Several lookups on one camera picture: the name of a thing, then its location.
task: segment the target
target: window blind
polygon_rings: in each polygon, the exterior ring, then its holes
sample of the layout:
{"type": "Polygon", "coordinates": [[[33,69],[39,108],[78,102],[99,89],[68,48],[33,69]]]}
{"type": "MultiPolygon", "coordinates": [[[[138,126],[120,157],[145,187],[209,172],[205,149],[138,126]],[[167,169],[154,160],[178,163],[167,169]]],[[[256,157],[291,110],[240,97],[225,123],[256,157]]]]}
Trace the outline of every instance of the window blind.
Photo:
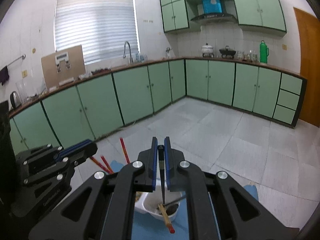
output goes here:
{"type": "Polygon", "coordinates": [[[81,44],[85,64],[138,52],[136,30],[133,0],[57,0],[55,48],[81,44]]]}

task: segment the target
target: faucet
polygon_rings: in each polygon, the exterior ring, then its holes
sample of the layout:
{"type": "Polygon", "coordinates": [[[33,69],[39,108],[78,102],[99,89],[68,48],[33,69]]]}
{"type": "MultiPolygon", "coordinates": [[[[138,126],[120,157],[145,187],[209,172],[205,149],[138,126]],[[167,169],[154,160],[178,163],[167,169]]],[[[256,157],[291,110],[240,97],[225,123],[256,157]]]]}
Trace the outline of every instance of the faucet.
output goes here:
{"type": "Polygon", "coordinates": [[[132,55],[131,55],[131,47],[130,47],[130,43],[128,41],[126,41],[124,43],[124,52],[123,52],[123,58],[125,58],[125,45],[126,43],[128,43],[128,46],[129,46],[129,54],[130,54],[130,63],[132,64],[133,63],[133,59],[132,59],[132,55]]]}

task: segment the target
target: white pot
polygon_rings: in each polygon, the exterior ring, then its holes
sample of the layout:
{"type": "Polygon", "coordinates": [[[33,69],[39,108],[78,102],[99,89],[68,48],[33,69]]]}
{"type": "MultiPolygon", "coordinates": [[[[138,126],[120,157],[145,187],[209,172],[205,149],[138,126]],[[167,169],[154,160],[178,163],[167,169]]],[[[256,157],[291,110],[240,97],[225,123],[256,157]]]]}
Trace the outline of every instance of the white pot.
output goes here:
{"type": "Polygon", "coordinates": [[[213,46],[208,45],[206,43],[204,46],[201,47],[202,54],[213,54],[213,46]]]}

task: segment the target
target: red stick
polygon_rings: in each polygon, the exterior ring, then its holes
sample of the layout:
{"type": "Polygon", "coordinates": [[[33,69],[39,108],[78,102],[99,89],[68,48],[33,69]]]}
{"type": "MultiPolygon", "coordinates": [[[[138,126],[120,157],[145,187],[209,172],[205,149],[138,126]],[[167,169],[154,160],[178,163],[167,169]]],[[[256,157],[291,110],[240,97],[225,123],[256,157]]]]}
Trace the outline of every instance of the red stick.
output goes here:
{"type": "Polygon", "coordinates": [[[130,160],[129,160],[129,157],[128,157],[128,154],[127,154],[127,150],[125,149],[124,141],[123,141],[123,138],[122,138],[122,137],[120,137],[120,142],[121,142],[122,150],[123,150],[125,159],[126,159],[126,161],[127,161],[127,164],[129,164],[129,163],[130,163],[130,160]]]}
{"type": "Polygon", "coordinates": [[[105,172],[107,172],[108,174],[110,174],[111,173],[111,171],[109,171],[106,167],[104,167],[100,162],[98,162],[97,160],[96,160],[96,158],[95,157],[90,157],[90,160],[92,160],[95,164],[97,164],[101,169],[103,169],[105,172]]]}
{"type": "Polygon", "coordinates": [[[106,158],[105,158],[103,155],[101,155],[101,159],[102,159],[102,161],[104,162],[104,164],[107,166],[107,168],[109,169],[109,171],[111,171],[111,174],[114,173],[114,171],[111,169],[109,163],[107,162],[106,158]]]}

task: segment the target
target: silver screw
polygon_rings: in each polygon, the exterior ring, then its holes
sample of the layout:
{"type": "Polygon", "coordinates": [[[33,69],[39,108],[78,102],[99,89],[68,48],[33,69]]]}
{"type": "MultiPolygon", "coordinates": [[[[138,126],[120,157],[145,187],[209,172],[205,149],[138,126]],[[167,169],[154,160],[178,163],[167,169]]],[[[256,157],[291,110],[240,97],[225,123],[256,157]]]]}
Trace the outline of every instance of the silver screw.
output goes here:
{"type": "Polygon", "coordinates": [[[190,163],[187,162],[187,161],[182,161],[182,162],[180,162],[180,166],[181,166],[182,168],[187,168],[187,167],[190,166],[190,163]]]}
{"type": "Polygon", "coordinates": [[[219,171],[218,172],[218,177],[220,179],[226,179],[228,177],[228,174],[225,171],[219,171]]]}
{"type": "Polygon", "coordinates": [[[142,167],[143,163],[141,161],[135,161],[132,163],[132,166],[135,168],[140,168],[142,167]]]}
{"type": "Polygon", "coordinates": [[[63,175],[62,174],[58,174],[57,180],[62,180],[62,178],[63,178],[63,175]]]}
{"type": "Polygon", "coordinates": [[[97,171],[95,174],[94,174],[94,177],[96,179],[102,179],[104,177],[104,172],[102,171],[97,171]]]}

